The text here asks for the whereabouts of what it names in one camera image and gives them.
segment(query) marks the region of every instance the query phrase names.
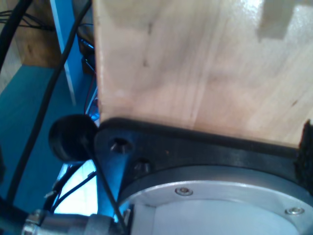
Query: black mounting plate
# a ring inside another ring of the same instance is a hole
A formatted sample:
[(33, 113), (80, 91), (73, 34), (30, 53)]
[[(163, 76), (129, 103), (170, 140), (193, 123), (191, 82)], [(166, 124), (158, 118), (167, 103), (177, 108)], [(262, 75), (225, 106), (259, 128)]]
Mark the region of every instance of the black mounting plate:
[[(136, 179), (190, 165), (224, 165), (273, 174), (297, 183), (297, 149), (124, 118), (103, 122), (95, 154), (118, 197)], [(108, 207), (98, 182), (99, 213)]]

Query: screw hole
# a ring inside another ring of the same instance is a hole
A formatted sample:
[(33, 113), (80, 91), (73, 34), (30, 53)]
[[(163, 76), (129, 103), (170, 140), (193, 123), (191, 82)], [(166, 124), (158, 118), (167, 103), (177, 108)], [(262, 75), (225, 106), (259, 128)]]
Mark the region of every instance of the screw hole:
[(110, 151), (118, 154), (127, 154), (132, 149), (132, 144), (124, 138), (114, 138), (109, 144)]
[(182, 188), (176, 188), (175, 189), (175, 193), (177, 193), (180, 196), (190, 196), (194, 192), (191, 189), (189, 189), (189, 188), (182, 187)]
[(300, 215), (304, 213), (304, 209), (300, 207), (293, 207), (285, 210), (288, 215)]

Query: black cable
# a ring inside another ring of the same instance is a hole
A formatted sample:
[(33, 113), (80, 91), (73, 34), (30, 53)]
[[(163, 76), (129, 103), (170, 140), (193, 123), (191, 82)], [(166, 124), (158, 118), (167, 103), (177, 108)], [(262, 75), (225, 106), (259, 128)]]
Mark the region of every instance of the black cable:
[(12, 13), (13, 10), (7, 10), (7, 11), (1, 11), (0, 12), (0, 16), (6, 13)]
[(90, 7), (91, 7), (91, 0), (88, 0), (86, 5), (84, 6), (83, 10), (81, 11), (81, 13), (78, 15), (77, 19), (75, 20), (75, 23), (74, 23), (74, 25), (73, 25), (73, 27), (72, 27), (72, 29), (70, 31), (70, 34), (69, 34), (69, 37), (68, 37), (68, 40), (67, 40), (67, 44), (66, 44), (65, 49), (64, 49), (64, 51), (62, 53), (60, 63), (57, 66), (57, 68), (54, 70), (53, 75), (51, 76), (51, 79), (50, 79), (50, 81), (48, 83), (48, 86), (46, 88), (43, 100), (42, 100), (41, 105), (40, 105), (39, 112), (37, 114), (37, 117), (36, 117), (36, 120), (35, 120), (35, 123), (34, 123), (34, 126), (33, 126), (33, 129), (32, 129), (32, 131), (30, 133), (30, 136), (29, 136), (29, 138), (27, 140), (26, 146), (24, 148), (22, 156), (21, 156), (21, 158), (19, 160), (19, 163), (18, 163), (18, 165), (17, 165), (17, 167), (15, 169), (15, 172), (14, 172), (14, 175), (13, 175), (13, 179), (11, 181), (11, 185), (10, 185), (10, 188), (9, 188), (9, 191), (8, 191), (8, 194), (7, 194), (7, 198), (6, 198), (6, 200), (10, 204), (13, 204), (13, 202), (14, 202), (14, 199), (15, 199), (15, 196), (16, 196), (16, 192), (17, 192), (17, 189), (19, 187), (19, 184), (20, 184), (23, 172), (25, 170), (27, 161), (29, 159), (30, 153), (31, 153), (31, 151), (32, 151), (32, 149), (33, 149), (33, 147), (35, 145), (37, 136), (38, 136), (38, 134), (40, 132), (40, 129), (41, 129), (41, 126), (43, 124), (43, 121), (44, 121), (44, 118), (45, 118), (45, 113), (47, 111), (47, 108), (48, 108), (48, 105), (49, 105), (49, 102), (50, 102), (50, 98), (51, 98), (54, 86), (55, 86), (55, 84), (56, 84), (56, 82), (58, 80), (58, 77), (59, 77), (62, 69), (64, 68), (64, 64), (65, 64), (65, 62), (67, 60), (67, 57), (68, 57), (68, 55), (70, 53), (70, 50), (71, 50), (71, 47), (72, 47), (72, 45), (74, 43), (74, 39), (76, 37), (76, 31), (77, 31), (77, 29), (79, 27), (80, 22), (82, 21), (83, 17), (85, 16), (85, 14), (87, 13), (87, 11), (89, 10)]
[(52, 188), (52, 194), (49, 195), (46, 200), (45, 200), (45, 204), (43, 209), (45, 211), (50, 211), (53, 203), (55, 201), (55, 199), (57, 198), (57, 196), (59, 195), (59, 193), (61, 192), (62, 188), (64, 187), (64, 185), (67, 183), (67, 181), (74, 175), (74, 173), (82, 166), (83, 164), (77, 164), (77, 165), (73, 165), (70, 169), (68, 169), (65, 174), (62, 176), (62, 178), (60, 180), (58, 180), (53, 188)]
[(118, 204), (117, 202), (115, 201), (115, 198), (113, 196), (113, 193), (110, 189), (110, 186), (108, 184), (108, 181), (104, 175), (104, 173), (102, 172), (101, 170), (101, 165), (100, 163), (98, 162), (97, 158), (95, 157), (95, 155), (89, 150), (88, 146), (86, 145), (87, 141), (82, 141), (82, 144), (85, 146), (85, 150), (88, 152), (88, 155), (90, 157), (90, 159), (93, 161), (93, 164), (96, 168), (96, 173), (97, 173), (97, 176), (100, 178), (102, 184), (103, 184), (103, 188), (109, 198), (109, 201), (113, 207), (113, 210), (114, 210), (114, 213), (117, 217), (117, 220), (119, 222), (119, 224), (121, 225), (121, 228), (124, 232), (124, 234), (128, 234), (128, 229), (127, 229), (127, 226), (125, 224), (125, 221), (124, 221), (124, 218), (121, 214), (121, 212), (119, 211), (119, 207), (118, 207)]
[[(70, 168), (71, 168), (71, 165), (67, 165), (67, 169), (66, 169), (65, 173), (67, 173), (67, 172), (70, 170)], [(57, 200), (60, 199), (61, 194), (62, 194), (62, 189), (63, 189), (63, 187), (62, 187), (61, 190), (59, 191), (57, 197), (55, 198), (55, 201), (57, 201)]]
[(12, 11), (11, 17), (3, 27), (0, 35), (0, 72), (5, 60), (5, 56), (9, 50), (12, 38), (18, 28), (23, 15), (32, 3), (32, 0), (21, 0)]
[(92, 23), (81, 23), (79, 26), (93, 26), (93, 24)]
[(51, 212), (54, 213), (55, 209), (72, 193), (74, 193), (77, 189), (81, 188), (83, 185), (85, 185), (87, 182), (89, 182), (91, 179), (93, 179), (96, 176), (96, 172), (92, 172), (91, 174), (88, 175), (86, 179), (84, 179), (81, 183), (76, 185), (74, 188), (72, 188), (70, 191), (65, 193), (59, 200), (55, 202), (53, 207), (51, 208)]
[(0, 197), (0, 229), (20, 235), (27, 217), (26, 212), (9, 205)]
[[(6, 14), (2, 14), (0, 12), (0, 23), (2, 24), (6, 24), (8, 19), (2, 19), (1, 17), (10, 17), (11, 14), (10, 13), (6, 13)], [(20, 24), (19, 27), (28, 27), (28, 28), (35, 28), (35, 29), (41, 29), (41, 30), (47, 30), (47, 31), (55, 31), (55, 28), (49, 25), (46, 25), (44, 22), (42, 22), (41, 20), (39, 20), (38, 18), (29, 15), (27, 13), (24, 14), (25, 17), (28, 17), (30, 20), (32, 20), (33, 22), (37, 23), (38, 25), (33, 25), (31, 23), (29, 23), (25, 18), (22, 18), (22, 21), (24, 21), (28, 26), (24, 25), (24, 24)]]

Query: wire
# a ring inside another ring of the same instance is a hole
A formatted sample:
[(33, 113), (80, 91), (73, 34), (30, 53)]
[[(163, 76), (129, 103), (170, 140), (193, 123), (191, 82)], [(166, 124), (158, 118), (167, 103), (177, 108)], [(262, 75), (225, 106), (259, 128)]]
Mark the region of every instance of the wire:
[(94, 45), (91, 42), (89, 42), (88, 40), (83, 38), (79, 32), (77, 32), (77, 37), (78, 37), (78, 40), (80, 42), (82, 42), (84, 45), (88, 46), (94, 53)]
[(0, 197), (0, 228), (10, 234), (21, 234), (28, 213), (9, 205)]
[(95, 81), (95, 78), (96, 78), (96, 73), (93, 74), (92, 80), (91, 80), (90, 85), (89, 85), (89, 89), (88, 89), (88, 93), (87, 93), (87, 97), (86, 97), (85, 105), (84, 105), (84, 114), (86, 114), (86, 112), (87, 112), (88, 98), (89, 98), (90, 92), (92, 90), (92, 86), (93, 86), (93, 83)]
[[(10, 17), (11, 13), (12, 13), (12, 11), (10, 11), (10, 10), (0, 12), (0, 17)], [(22, 21), (24, 21), (29, 26), (29, 28), (36, 28), (36, 29), (47, 30), (47, 31), (55, 31), (54, 27), (45, 24), (44, 22), (42, 22), (41, 20), (39, 20), (35, 16), (32, 16), (28, 13), (25, 13), (24, 17), (27, 17), (30, 20), (32, 20), (33, 22), (38, 24), (38, 25), (33, 25), (33, 24), (29, 23), (25, 18), (22, 18)], [(6, 22), (7, 22), (7, 19), (1, 19), (2, 24), (5, 24)]]
[(81, 13), (78, 15), (77, 19), (74, 22), (74, 25), (70, 31), (68, 40), (67, 40), (67, 44), (65, 46), (65, 49), (63, 51), (63, 54), (61, 56), (61, 60), (59, 65), (57, 66), (57, 68), (54, 70), (51, 79), (48, 83), (48, 86), (46, 88), (44, 97), (42, 99), (41, 105), (40, 105), (40, 109), (39, 112), (37, 114), (33, 129), (30, 133), (30, 136), (27, 140), (26, 146), (24, 148), (24, 151), (22, 153), (22, 156), (19, 160), (19, 163), (15, 169), (14, 175), (13, 175), (13, 179), (11, 181), (11, 185), (7, 194), (7, 198), (6, 200), (12, 204), (14, 202), (15, 196), (16, 196), (16, 192), (17, 189), (19, 187), (23, 172), (25, 170), (27, 161), (29, 159), (30, 153), (35, 145), (36, 139), (38, 137), (38, 134), (40, 132), (41, 126), (43, 124), (44, 118), (45, 118), (45, 113), (48, 109), (48, 105), (51, 99), (51, 95), (54, 89), (54, 86), (58, 80), (58, 77), (61, 73), (61, 71), (64, 68), (64, 64), (67, 60), (67, 57), (70, 53), (71, 47), (74, 43), (74, 39), (76, 36), (76, 31), (79, 27), (80, 22), (82, 21), (83, 17), (85, 16), (85, 14), (87, 13), (87, 11), (89, 10), (89, 8), (91, 7), (91, 0), (88, 0), (88, 2), (86, 3), (86, 5), (84, 6), (83, 10), (81, 11)]
[(5, 60), (5, 56), (9, 50), (12, 38), (17, 27), (20, 24), (23, 15), (32, 3), (32, 0), (19, 1), (14, 10), (12, 11), (11, 17), (3, 27), (0, 35), (0, 72)]
[(55, 204), (53, 205), (53, 207), (51, 208), (51, 212), (54, 213), (54, 211), (57, 209), (57, 207), (68, 197), (70, 196), (72, 193), (74, 193), (77, 189), (81, 188), (82, 186), (84, 186), (86, 183), (88, 183), (91, 179), (93, 179), (96, 176), (96, 172), (92, 172), (88, 175), (88, 177), (86, 179), (84, 179), (81, 183), (79, 183), (78, 185), (76, 185), (74, 188), (72, 188), (70, 191), (68, 191), (67, 193), (65, 193), (59, 200), (57, 200), (55, 202)]
[(53, 188), (52, 194), (47, 197), (44, 204), (44, 210), (50, 211), (55, 199), (57, 198), (58, 194), (62, 191), (64, 185), (68, 182), (68, 180), (74, 175), (74, 173), (82, 166), (83, 164), (73, 165), (70, 169), (68, 169), (65, 174), (62, 176), (60, 180), (58, 180)]
[(93, 26), (93, 24), (92, 23), (81, 23), (79, 26), (80, 27), (81, 26)]
[[(71, 168), (71, 165), (67, 165), (67, 169), (66, 169), (65, 173), (67, 173), (70, 168)], [(63, 187), (62, 187), (61, 190), (59, 191), (59, 193), (58, 193), (58, 195), (57, 195), (57, 197), (56, 197), (55, 200), (59, 200), (59, 199), (60, 199), (61, 194), (62, 194), (62, 189), (63, 189)]]
[(87, 111), (87, 115), (89, 115), (93, 121), (96, 121), (100, 118), (97, 97), (95, 97), (91, 102), (89, 110)]
[(121, 228), (124, 232), (124, 234), (127, 234), (128, 233), (128, 229), (127, 229), (127, 226), (125, 224), (125, 221), (124, 221), (124, 218), (119, 210), (119, 207), (118, 207), (118, 204), (117, 202), (115, 201), (115, 198), (113, 196), (113, 193), (110, 189), (110, 186), (108, 184), (108, 181), (103, 173), (103, 171), (101, 170), (101, 165), (100, 163), (98, 162), (96, 156), (94, 155), (94, 153), (92, 153), (88, 146), (86, 145), (86, 141), (83, 141), (82, 144), (85, 146), (85, 150), (87, 151), (88, 155), (89, 155), (89, 158), (93, 161), (93, 164), (96, 168), (96, 173), (97, 173), (97, 176), (100, 178), (101, 182), (102, 182), (102, 185), (103, 185), (103, 188), (108, 196), (108, 199), (111, 203), (111, 206), (113, 207), (113, 210), (114, 210), (114, 213), (116, 214), (116, 217), (118, 219), (118, 222), (119, 224), (121, 225)]

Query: plywood panel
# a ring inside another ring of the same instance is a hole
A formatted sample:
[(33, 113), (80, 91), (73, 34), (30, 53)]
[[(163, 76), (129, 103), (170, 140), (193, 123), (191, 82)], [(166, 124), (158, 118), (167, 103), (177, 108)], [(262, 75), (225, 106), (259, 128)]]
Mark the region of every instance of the plywood panel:
[[(8, 10), (8, 6), (5, 0), (0, 0), (0, 11)], [(0, 32), (2, 32), (4, 25), (0, 24)], [(21, 59), (18, 51), (18, 46), (15, 38), (12, 40), (9, 51), (6, 55), (3, 67), (0, 73), (0, 94), (7, 86), (7, 84), (11, 81), (14, 74), (21, 67)]]
[[(14, 9), (18, 0), (7, 0), (8, 8)], [(34, 0), (27, 10), (45, 24), (54, 26), (49, 1)], [(56, 32), (19, 27), (15, 40), (24, 65), (55, 67), (60, 61), (60, 47)]]
[(296, 145), (313, 118), (309, 1), (94, 0), (99, 107)]

